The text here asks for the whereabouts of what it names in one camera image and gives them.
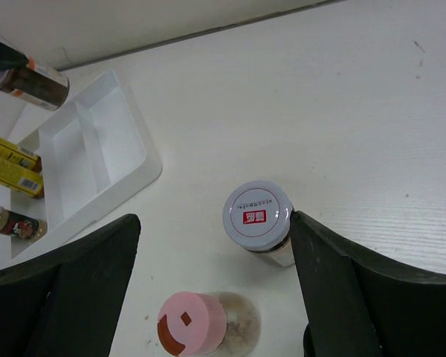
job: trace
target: pink lid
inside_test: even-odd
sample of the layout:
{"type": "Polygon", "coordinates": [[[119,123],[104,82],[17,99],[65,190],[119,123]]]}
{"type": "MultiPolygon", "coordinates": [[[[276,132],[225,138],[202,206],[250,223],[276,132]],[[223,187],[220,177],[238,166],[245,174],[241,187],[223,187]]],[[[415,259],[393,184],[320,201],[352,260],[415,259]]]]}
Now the pink lid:
{"type": "Polygon", "coordinates": [[[226,327],[223,306],[211,295],[178,292],[158,313],[158,337],[173,356],[212,353],[222,343],[226,327]]]}

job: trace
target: table surface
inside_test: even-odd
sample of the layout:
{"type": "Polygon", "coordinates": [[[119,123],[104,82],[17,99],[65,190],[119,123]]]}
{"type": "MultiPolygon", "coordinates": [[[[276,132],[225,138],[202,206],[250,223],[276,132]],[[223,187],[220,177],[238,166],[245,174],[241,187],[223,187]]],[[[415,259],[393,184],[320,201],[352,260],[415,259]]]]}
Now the table surface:
{"type": "MultiPolygon", "coordinates": [[[[446,0],[349,0],[111,59],[164,163],[125,213],[142,234],[111,356],[167,356],[156,334],[178,291],[240,292],[262,314],[252,356],[301,356],[295,267],[233,244],[222,208],[240,184],[279,184],[294,207],[388,257],[446,273],[446,0]]],[[[27,108],[19,141],[48,114],[27,108]]]]}

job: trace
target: spice bottle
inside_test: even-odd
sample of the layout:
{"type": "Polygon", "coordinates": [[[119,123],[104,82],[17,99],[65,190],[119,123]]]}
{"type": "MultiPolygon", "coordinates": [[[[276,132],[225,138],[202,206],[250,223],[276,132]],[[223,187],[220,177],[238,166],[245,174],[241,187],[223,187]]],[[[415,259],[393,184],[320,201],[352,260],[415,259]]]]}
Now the spice bottle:
{"type": "Polygon", "coordinates": [[[178,292],[158,314],[158,337],[172,356],[242,357],[256,346],[256,307],[231,292],[178,292]]]}
{"type": "Polygon", "coordinates": [[[47,223],[41,219],[26,217],[0,207],[0,234],[34,242],[43,237],[47,229],[47,223]]]}
{"type": "Polygon", "coordinates": [[[292,203],[268,181],[238,187],[226,201],[223,226],[227,235],[247,251],[278,266],[294,264],[289,236],[292,203]]]}
{"type": "Polygon", "coordinates": [[[42,172],[42,158],[34,152],[0,138],[0,158],[18,164],[35,173],[42,172]]]}
{"type": "Polygon", "coordinates": [[[0,72],[0,90],[47,110],[63,105],[69,80],[63,74],[28,57],[28,64],[0,72]]]}
{"type": "Polygon", "coordinates": [[[0,184],[11,190],[26,193],[34,199],[42,199],[45,196],[43,177],[40,174],[4,158],[0,158],[0,184]]]}

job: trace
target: white storage box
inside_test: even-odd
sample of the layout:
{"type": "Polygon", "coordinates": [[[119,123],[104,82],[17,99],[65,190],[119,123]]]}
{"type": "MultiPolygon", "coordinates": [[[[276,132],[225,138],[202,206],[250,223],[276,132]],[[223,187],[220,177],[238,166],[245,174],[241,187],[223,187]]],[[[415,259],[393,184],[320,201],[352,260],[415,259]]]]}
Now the white storage box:
{"type": "Polygon", "coordinates": [[[45,198],[29,199],[0,187],[0,205],[45,219],[48,233],[33,244],[0,236],[0,262],[6,266],[66,243],[162,171],[132,93],[113,70],[69,99],[20,144],[42,157],[45,198]]]}

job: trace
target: red label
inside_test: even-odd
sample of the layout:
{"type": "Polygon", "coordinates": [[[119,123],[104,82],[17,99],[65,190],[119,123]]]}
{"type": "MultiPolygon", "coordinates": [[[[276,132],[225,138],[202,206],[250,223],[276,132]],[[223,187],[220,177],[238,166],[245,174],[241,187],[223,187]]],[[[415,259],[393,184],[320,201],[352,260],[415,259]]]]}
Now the red label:
{"type": "Polygon", "coordinates": [[[266,222],[266,210],[251,210],[243,212],[243,225],[266,222]]]}

